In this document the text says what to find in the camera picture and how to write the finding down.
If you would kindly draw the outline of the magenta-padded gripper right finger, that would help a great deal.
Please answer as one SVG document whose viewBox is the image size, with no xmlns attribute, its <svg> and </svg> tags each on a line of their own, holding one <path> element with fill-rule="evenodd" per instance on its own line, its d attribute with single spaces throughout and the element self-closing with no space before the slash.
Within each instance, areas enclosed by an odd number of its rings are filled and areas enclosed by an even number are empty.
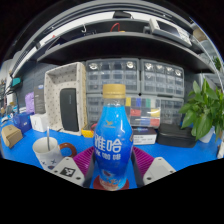
<svg viewBox="0 0 224 224">
<path fill-rule="evenodd" d="M 137 147 L 133 147 L 131 160 L 138 187 L 151 184 L 176 172 L 163 157 L 152 157 Z"/>
</svg>

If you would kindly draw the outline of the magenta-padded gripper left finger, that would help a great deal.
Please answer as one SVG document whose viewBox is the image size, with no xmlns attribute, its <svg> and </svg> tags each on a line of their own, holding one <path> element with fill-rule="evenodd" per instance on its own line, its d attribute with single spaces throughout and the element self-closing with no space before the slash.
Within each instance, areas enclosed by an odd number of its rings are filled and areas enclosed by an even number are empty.
<svg viewBox="0 0 224 224">
<path fill-rule="evenodd" d="M 84 188 L 89 188 L 94 172 L 94 148 L 80 152 L 75 157 L 65 157 L 52 170 L 52 173 Z"/>
</svg>

